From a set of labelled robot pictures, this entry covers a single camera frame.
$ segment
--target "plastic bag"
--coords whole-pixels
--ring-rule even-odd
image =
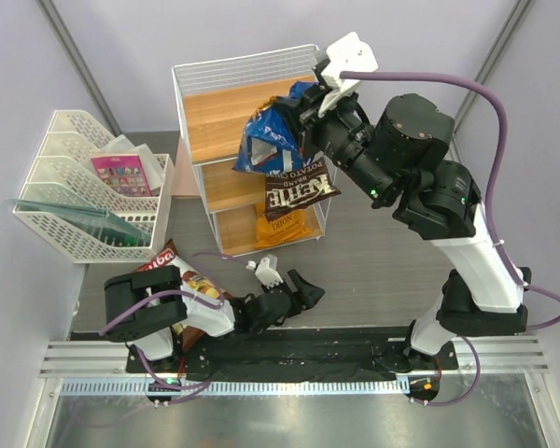
[[[265,203],[256,204],[255,211],[258,215],[256,224],[258,242],[255,245],[256,249],[290,243],[312,232],[305,225],[304,210],[295,210],[274,220],[268,220],[265,217]]]
[[[290,88],[288,98],[300,99],[313,85],[313,82],[297,81]],[[286,122],[274,109],[276,98],[266,101],[247,122],[234,171],[278,175],[300,170],[311,162],[302,157]]]

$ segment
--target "wooden shelf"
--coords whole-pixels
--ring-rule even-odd
[[[238,173],[234,161],[203,166],[203,183],[210,212],[219,212],[265,201],[265,175]]]
[[[184,97],[193,164],[236,156],[243,128],[260,105],[271,96],[287,95],[296,81],[314,80],[292,77]]]
[[[222,252],[228,255],[241,255],[259,250],[255,248],[257,243],[256,222],[257,214],[252,205],[218,213],[217,225],[222,241]],[[305,224],[313,232],[295,242],[323,235],[313,206],[305,210]]]

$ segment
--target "white wall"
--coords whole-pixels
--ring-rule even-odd
[[[349,31],[384,70],[474,77],[514,0],[55,0],[120,127],[178,129],[171,68],[315,43]],[[454,114],[463,93],[433,85],[368,85],[378,119],[385,103],[418,91]]]
[[[82,280],[7,204],[58,108],[96,113],[36,3],[0,2],[0,448],[23,446],[47,343],[64,336]]]
[[[560,0],[538,0],[488,85],[507,107],[511,130],[495,218],[514,261],[534,281],[560,293]],[[462,128],[464,162],[482,187],[496,143],[496,119],[477,104]],[[559,307],[528,295],[532,320]],[[539,332],[560,392],[560,325]]]

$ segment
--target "white plastic file organizer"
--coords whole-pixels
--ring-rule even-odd
[[[13,210],[16,217],[76,263],[149,261],[164,245],[171,205],[172,161],[168,155],[157,156],[166,175],[159,197],[122,196],[81,165],[112,139],[114,136],[87,112],[56,111],[20,199],[79,205],[78,195],[150,233],[149,247],[106,245],[53,214],[22,212],[19,207]]]
[[[208,169],[205,166],[221,162],[226,162],[228,164],[229,161],[236,159],[239,141],[237,140],[236,142],[236,149],[223,157],[219,157],[211,161],[195,161],[191,153],[191,135],[187,124],[184,98],[187,98],[190,95],[227,91],[229,89],[260,85],[261,83],[294,77],[312,76],[314,74],[312,68],[316,64],[316,52],[317,46],[303,45],[237,58],[177,65],[173,68],[181,138],[183,139],[185,147],[189,153],[189,159],[192,161],[192,167],[197,179],[203,205],[212,227],[212,231],[216,237],[218,248],[221,251],[228,252],[232,255],[242,255],[244,253],[254,251],[251,250],[248,245],[239,245],[240,250],[235,247],[229,250],[224,245],[224,227],[229,225],[238,226],[238,224],[234,224],[232,222],[229,224],[228,219],[225,218],[228,216],[229,209],[215,209],[215,207],[211,206],[207,197],[206,184],[208,183]],[[276,94],[287,94],[287,91],[279,91],[276,92]],[[228,105],[220,104],[219,106],[220,110],[229,109],[229,114],[231,116],[236,115],[236,111],[233,111],[231,107],[228,107]],[[337,169],[328,160],[327,166],[329,168],[330,177],[334,180]],[[253,200],[249,198],[245,199],[243,202],[239,201],[238,204],[233,207],[241,208],[252,206],[252,204]],[[314,206],[316,220],[319,224],[319,229],[321,230],[321,232],[317,232],[315,236],[313,236],[314,238],[319,238],[325,233],[329,204],[330,199]]]

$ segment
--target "chip bag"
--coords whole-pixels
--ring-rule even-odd
[[[183,280],[183,284],[187,285],[194,291],[199,291],[206,296],[213,299],[218,299],[219,294],[212,282],[207,278],[197,272],[195,268],[189,265],[178,255],[178,250],[176,249],[175,243],[169,240],[168,243],[163,247],[161,252],[154,257],[152,261],[143,266],[138,267],[134,271],[148,271],[150,269],[158,269],[163,266],[168,266],[172,264],[178,268],[180,275]],[[224,291],[224,298],[231,299],[232,296]],[[197,342],[205,333],[200,329],[194,329],[193,327],[183,327],[180,324],[172,325],[173,331],[177,336],[182,333],[183,336],[183,351],[189,350],[194,343]]]
[[[304,210],[295,210],[271,221],[265,217],[265,203],[256,204],[255,211],[258,215],[256,249],[290,243],[312,232],[305,225]]]
[[[313,82],[297,81],[290,88],[288,98],[300,99],[313,85]],[[268,99],[247,122],[234,171],[277,175],[300,170],[311,162],[303,158],[285,120],[274,108],[277,98]]]

